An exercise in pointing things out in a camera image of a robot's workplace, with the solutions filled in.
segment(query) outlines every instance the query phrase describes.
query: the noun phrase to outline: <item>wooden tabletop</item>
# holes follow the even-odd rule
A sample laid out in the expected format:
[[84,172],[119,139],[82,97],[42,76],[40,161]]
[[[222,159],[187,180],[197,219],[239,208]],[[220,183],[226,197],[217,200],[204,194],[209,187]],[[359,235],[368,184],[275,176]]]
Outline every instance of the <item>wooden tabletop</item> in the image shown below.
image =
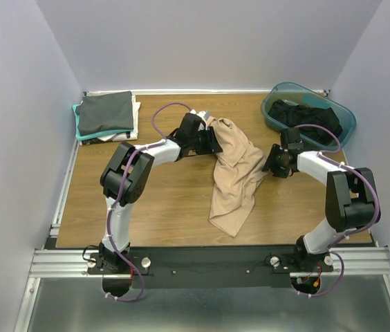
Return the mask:
[[[215,118],[229,118],[268,154],[279,134],[267,128],[260,112],[265,95],[137,95],[141,102],[139,139],[155,142],[160,136],[151,126],[153,112],[172,101],[188,103],[197,111],[209,110]],[[170,133],[179,126],[186,109],[171,106],[156,124]],[[118,143],[81,146],[73,170],[58,248],[99,244],[104,234],[106,203],[99,184]],[[343,153],[335,155],[344,160]],[[255,193],[255,206],[233,239],[208,221],[215,155],[185,158],[152,169],[146,188],[133,208],[132,246],[213,246],[294,243],[324,218],[325,187],[296,173],[283,179],[266,176]],[[353,235],[351,242],[370,242],[369,233]]]

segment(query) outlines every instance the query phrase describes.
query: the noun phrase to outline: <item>folded cloth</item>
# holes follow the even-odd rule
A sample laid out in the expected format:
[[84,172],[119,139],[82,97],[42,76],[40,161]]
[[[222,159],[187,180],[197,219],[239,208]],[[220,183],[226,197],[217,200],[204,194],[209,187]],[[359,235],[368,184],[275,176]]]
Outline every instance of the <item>folded cloth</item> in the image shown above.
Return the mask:
[[133,130],[122,133],[113,133],[111,135],[98,136],[88,140],[80,141],[80,145],[91,145],[104,142],[118,142],[122,140],[136,140],[138,138],[138,111],[140,110],[140,102],[136,101],[135,95],[132,95],[132,113],[133,113]]
[[110,130],[132,130],[132,92],[84,97],[75,109],[81,136]]
[[209,118],[223,152],[217,153],[209,221],[235,237],[254,206],[253,194],[267,174],[266,161],[246,135],[230,120]]
[[[287,127],[312,124],[330,130],[336,137],[339,137],[342,133],[340,119],[338,119],[335,112],[330,107],[321,109],[298,104],[291,105],[283,100],[276,100],[271,108],[269,110],[266,109],[266,111],[269,116],[284,123]],[[312,138],[314,141],[323,145],[328,145],[333,142],[332,136],[324,130],[314,127],[304,127],[300,128],[300,131],[305,136]]]

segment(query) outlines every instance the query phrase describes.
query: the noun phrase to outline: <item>metal frame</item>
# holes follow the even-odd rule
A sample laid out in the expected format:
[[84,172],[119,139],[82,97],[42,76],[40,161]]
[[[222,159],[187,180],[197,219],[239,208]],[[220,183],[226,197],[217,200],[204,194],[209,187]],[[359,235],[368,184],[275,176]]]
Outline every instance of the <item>metal frame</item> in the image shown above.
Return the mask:
[[[71,151],[66,175],[64,177],[62,191],[59,196],[57,208],[50,229],[50,237],[57,237],[62,222],[64,205],[68,194],[69,185],[75,160],[77,158],[79,143],[75,141]],[[390,252],[387,247],[339,247],[338,252],[345,263],[345,275],[383,275],[390,297]],[[87,255],[97,252],[88,250]],[[341,264],[334,258],[334,272],[323,275],[339,275]],[[302,273],[291,273],[291,277],[303,276]],[[86,262],[82,259],[82,250],[36,250],[32,259],[28,282],[21,302],[20,311],[15,325],[15,332],[27,331],[30,318],[33,313],[37,293],[42,278],[102,278],[102,275],[89,275]],[[106,275],[104,278],[117,277],[129,278],[130,275]]]

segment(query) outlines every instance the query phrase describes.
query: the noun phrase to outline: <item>blue plastic bin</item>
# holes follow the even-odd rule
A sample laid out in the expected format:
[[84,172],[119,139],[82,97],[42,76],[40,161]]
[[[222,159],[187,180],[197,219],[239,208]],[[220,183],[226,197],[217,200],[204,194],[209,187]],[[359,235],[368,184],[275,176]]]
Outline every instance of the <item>blue plastic bin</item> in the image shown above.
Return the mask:
[[[339,136],[339,139],[342,147],[349,141],[353,130],[356,128],[355,116],[346,107],[324,97],[323,95],[304,88],[301,85],[292,82],[284,82],[276,85],[276,87],[273,88],[261,104],[261,112],[264,115],[266,125],[275,131],[281,131],[282,129],[287,128],[285,124],[275,120],[266,112],[266,109],[270,109],[272,104],[278,99],[285,101],[289,100],[295,104],[319,107],[322,109],[328,109],[331,107],[336,116],[340,119],[342,133]],[[304,143],[316,150],[335,150],[337,148],[336,142],[332,142],[330,145],[323,145],[305,135],[301,135],[301,138]]]

